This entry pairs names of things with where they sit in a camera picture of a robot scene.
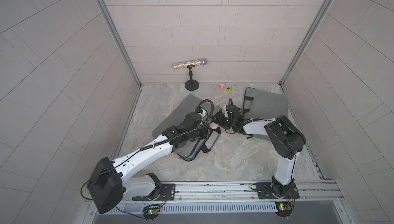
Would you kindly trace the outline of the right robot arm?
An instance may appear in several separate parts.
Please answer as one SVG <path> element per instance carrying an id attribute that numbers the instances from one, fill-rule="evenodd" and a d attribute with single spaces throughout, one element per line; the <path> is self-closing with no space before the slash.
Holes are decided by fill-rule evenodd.
<path id="1" fill-rule="evenodd" d="M 271 183 L 255 183 L 251 189 L 257 191 L 259 199 L 298 199 L 294 181 L 296 162 L 306 144 L 305 136 L 284 115 L 274 119 L 243 118 L 241 109 L 233 104 L 224 108 L 219 125 L 230 134 L 268 138 L 278 154 L 277 169 Z"/>

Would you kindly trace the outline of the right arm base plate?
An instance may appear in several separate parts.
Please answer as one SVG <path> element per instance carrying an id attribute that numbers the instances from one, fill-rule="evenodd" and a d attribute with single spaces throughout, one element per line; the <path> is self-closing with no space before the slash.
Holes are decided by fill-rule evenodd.
<path id="1" fill-rule="evenodd" d="M 256 191 L 259 199 L 299 199 L 300 194 L 294 181 L 288 185 L 274 183 L 255 183 L 252 190 Z"/>

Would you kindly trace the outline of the grey laptop bag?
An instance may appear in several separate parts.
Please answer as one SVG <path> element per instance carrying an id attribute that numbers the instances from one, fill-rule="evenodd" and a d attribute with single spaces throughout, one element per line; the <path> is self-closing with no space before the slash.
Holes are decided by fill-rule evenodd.
<path id="1" fill-rule="evenodd" d="M 252 87 L 245 90 L 243 118 L 245 120 L 259 119 L 243 127 L 245 134 L 269 140 L 264 126 L 267 124 L 267 120 L 274 120 L 281 115 L 288 115 L 287 98 L 283 94 L 275 94 Z"/>
<path id="2" fill-rule="evenodd" d="M 203 107 L 207 111 L 207 117 L 202 117 L 195 112 L 196 108 Z M 212 101 L 200 100 L 199 98 L 189 95 L 181 104 L 152 132 L 154 138 L 165 135 L 173 138 L 178 134 L 190 131 L 200 126 L 205 120 L 209 120 L 204 126 L 210 126 L 212 122 L 218 123 L 219 115 L 222 113 L 221 108 L 213 105 Z M 199 152 L 208 153 L 212 150 L 221 135 L 221 129 L 213 129 L 208 140 L 183 141 L 182 137 L 172 142 L 172 151 L 179 155 L 185 161 L 194 160 Z"/>

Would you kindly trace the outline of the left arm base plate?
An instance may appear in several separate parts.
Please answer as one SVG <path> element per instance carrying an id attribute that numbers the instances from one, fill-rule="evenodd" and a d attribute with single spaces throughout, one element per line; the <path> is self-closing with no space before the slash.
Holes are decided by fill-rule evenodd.
<path id="1" fill-rule="evenodd" d="M 153 192 L 148 196 L 136 196 L 133 197 L 133 201 L 164 201 L 174 200 L 175 184 L 162 184 L 159 187 L 155 187 Z"/>

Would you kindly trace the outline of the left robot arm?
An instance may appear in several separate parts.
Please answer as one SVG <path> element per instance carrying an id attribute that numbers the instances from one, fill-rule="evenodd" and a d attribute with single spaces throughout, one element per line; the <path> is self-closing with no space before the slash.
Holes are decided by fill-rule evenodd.
<path id="1" fill-rule="evenodd" d="M 200 151 L 209 152 L 205 143 L 212 134 L 211 118 L 204 108 L 197 108 L 180 125 L 167 128 L 137 151 L 114 160 L 108 157 L 99 160 L 86 183 L 98 212 L 109 212 L 124 198 L 157 198 L 162 190 L 158 177 L 154 173 L 136 177 L 136 173 L 171 153 L 192 161 Z"/>

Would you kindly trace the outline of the pink computer mouse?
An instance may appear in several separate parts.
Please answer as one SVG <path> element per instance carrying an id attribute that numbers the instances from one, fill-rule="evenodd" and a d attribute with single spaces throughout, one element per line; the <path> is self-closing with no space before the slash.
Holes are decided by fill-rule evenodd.
<path id="1" fill-rule="evenodd" d="M 217 129 L 217 128 L 218 128 L 218 125 L 217 125 L 216 123 L 211 123 L 211 124 L 210 124 L 210 127 L 211 127 L 212 129 Z"/>

